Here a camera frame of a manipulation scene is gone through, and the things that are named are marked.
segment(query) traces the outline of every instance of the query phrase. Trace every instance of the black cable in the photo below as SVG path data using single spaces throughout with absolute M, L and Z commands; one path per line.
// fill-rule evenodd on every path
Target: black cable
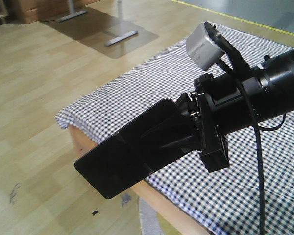
M 217 61 L 217 65 L 221 69 L 223 69 L 227 74 L 233 76 L 236 86 L 241 92 L 251 116 L 254 132 L 255 132 L 256 146 L 257 146 L 258 183 L 259 183 L 259 234 L 265 235 L 265 184 L 264 184 L 265 180 L 264 180 L 263 153 L 262 153 L 262 147 L 261 147 L 260 128 L 258 126 L 258 122 L 255 116 L 255 112 L 251 104 L 251 101 L 241 81 L 238 79 L 234 71 L 223 60 L 219 59 Z
M 262 127 L 262 126 L 258 125 L 259 130 L 261 130 L 261 131 L 276 131 L 277 129 L 280 129 L 283 126 L 283 123 L 285 122 L 285 119 L 286 119 L 286 114 L 283 115 L 282 122 L 279 125 L 277 125 L 275 127 L 269 127 L 269 128 Z

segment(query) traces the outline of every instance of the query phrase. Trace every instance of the black stain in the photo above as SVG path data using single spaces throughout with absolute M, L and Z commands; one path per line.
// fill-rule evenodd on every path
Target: black stain
M 99 212 L 99 211 L 94 211 L 94 212 L 92 213 L 92 215 L 94 216 L 94 215 L 96 215 L 98 212 Z

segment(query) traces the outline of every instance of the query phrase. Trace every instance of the checkered tablecloth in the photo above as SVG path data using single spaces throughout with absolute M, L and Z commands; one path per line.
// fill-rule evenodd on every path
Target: checkered tablecloth
M 217 28 L 251 66 L 290 48 L 225 26 Z M 61 110 L 62 128 L 74 125 L 97 143 L 142 113 L 158 100 L 176 100 L 192 91 L 193 80 L 205 72 L 190 60 L 186 39 Z M 217 66 L 214 76 L 223 74 Z M 263 126 L 276 125 L 277 117 Z M 283 127 L 262 132 L 266 231 L 294 234 L 294 111 Z M 208 173 L 197 152 L 157 171 L 146 181 L 193 219 L 219 235 L 258 234 L 259 199 L 256 144 L 251 127 L 228 136 L 231 167 Z

